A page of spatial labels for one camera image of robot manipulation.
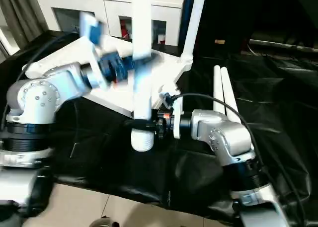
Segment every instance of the black cloth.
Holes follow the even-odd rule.
[[[48,32],[0,65],[1,112],[5,93],[40,44],[57,36]],[[71,35],[46,53],[72,42]],[[171,47],[161,46],[168,51]],[[177,85],[182,92],[213,94],[213,66],[226,66],[238,110],[249,122],[275,187],[289,205],[288,188],[272,154],[293,180],[310,226],[318,226],[318,66],[270,57],[197,58]],[[184,110],[213,109],[201,98],[185,97]],[[118,195],[166,209],[233,222],[229,188],[207,144],[190,137],[155,140],[148,152],[131,147],[128,118],[85,98],[68,101],[56,116],[53,167],[60,183]],[[291,219],[295,214],[288,211]]]

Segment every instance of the white rod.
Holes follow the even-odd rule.
[[[222,76],[222,86],[223,86],[223,93],[224,93],[224,100],[225,103],[231,106],[234,110],[238,110],[237,103],[235,101],[228,69],[226,67],[221,68],[221,76]],[[239,117],[233,113],[230,109],[226,108],[227,117],[230,121],[240,123]]]
[[[193,48],[198,33],[203,5],[204,0],[194,0],[187,36],[181,55],[181,59],[184,61],[192,61],[193,59]]]
[[[151,56],[151,0],[132,0],[132,12],[133,59]],[[134,78],[134,119],[151,119],[151,67],[138,67]],[[137,151],[148,151],[153,147],[154,134],[133,129],[131,144]]]
[[[218,65],[213,68],[213,97],[224,102],[221,68]],[[224,105],[215,101],[213,101],[213,110],[225,114]]]

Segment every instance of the curtain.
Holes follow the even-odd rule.
[[[0,6],[20,48],[44,32],[30,0],[0,0]]]

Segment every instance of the black cable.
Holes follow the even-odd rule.
[[[203,98],[206,98],[206,99],[215,101],[215,102],[217,102],[217,103],[219,103],[219,104],[222,104],[222,105],[224,105],[226,108],[230,109],[233,113],[235,113],[235,114],[239,117],[239,119],[241,119],[241,121],[242,121],[242,123],[244,124],[244,126],[247,128],[247,130],[248,130],[248,132],[249,132],[249,134],[250,134],[250,137],[251,137],[252,144],[253,144],[253,146],[254,146],[254,150],[255,150],[256,156],[257,156],[257,158],[258,158],[258,160],[259,160],[259,163],[260,163],[260,165],[261,165],[262,167],[264,167],[264,162],[263,162],[262,157],[261,157],[261,155],[260,155],[260,151],[259,151],[259,149],[258,149],[258,145],[257,145],[257,143],[256,143],[256,140],[255,140],[255,137],[254,137],[254,135],[253,135],[253,133],[252,133],[252,130],[250,129],[250,127],[249,127],[247,121],[244,119],[244,117],[242,117],[235,109],[233,109],[233,108],[232,108],[231,106],[229,106],[228,104],[226,104],[226,103],[220,101],[219,99],[214,98],[214,97],[212,97],[212,96],[209,96],[209,95],[207,95],[207,94],[183,93],[183,94],[173,95],[173,96],[171,97],[171,99],[174,101],[174,100],[176,100],[176,99],[178,99],[178,98],[180,98],[180,97],[184,97],[184,96],[199,96],[199,97],[203,97]],[[301,217],[302,217],[302,221],[301,221],[300,224],[301,224],[301,226],[304,226],[304,227],[305,227],[305,226],[306,226],[306,214],[305,214],[304,207],[303,207],[303,205],[302,205],[302,203],[301,203],[300,196],[299,196],[298,193],[297,193],[297,189],[296,189],[294,183],[292,182],[292,180],[291,180],[289,174],[286,172],[284,166],[283,166],[282,163],[280,162],[279,157],[277,156],[277,154],[274,153],[273,150],[271,150],[269,153],[271,154],[272,158],[276,161],[278,167],[280,168],[280,170],[281,170],[281,172],[282,172],[282,174],[283,174],[284,179],[286,180],[286,182],[287,182],[289,188],[291,189],[291,191],[294,193],[294,195],[295,195],[295,197],[296,197],[296,201],[297,201],[297,204],[298,204],[298,206],[299,206],[299,209],[300,209],[300,212],[301,212]],[[269,179],[269,180],[272,180],[272,182],[273,182],[273,178],[270,176],[270,174],[267,172],[267,170],[265,171],[265,174],[267,175],[268,179]]]
[[[15,82],[17,82],[18,80],[20,80],[22,78],[22,76],[24,75],[24,73],[29,69],[30,65],[43,53],[45,52],[50,46],[52,46],[54,43],[59,42],[60,40],[64,39],[65,37],[69,36],[70,34],[72,34],[72,32],[67,32],[65,34],[63,34],[60,37],[57,37],[51,41],[48,41],[46,44],[44,44],[42,47],[40,47],[39,50],[37,50],[37,52],[31,57],[31,59],[28,61],[28,63],[26,64],[26,66],[22,69],[22,71],[20,72],[20,74],[18,75],[17,79],[15,80]],[[1,131],[4,130],[4,125],[5,125],[5,118],[6,118],[6,113],[8,110],[8,102],[5,105],[5,108],[3,110],[3,114],[2,114],[2,119],[1,119]]]

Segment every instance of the tile floor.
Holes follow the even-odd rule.
[[[24,227],[89,227],[108,216],[120,227],[224,227],[199,216],[145,205],[118,196],[57,184],[50,205]]]

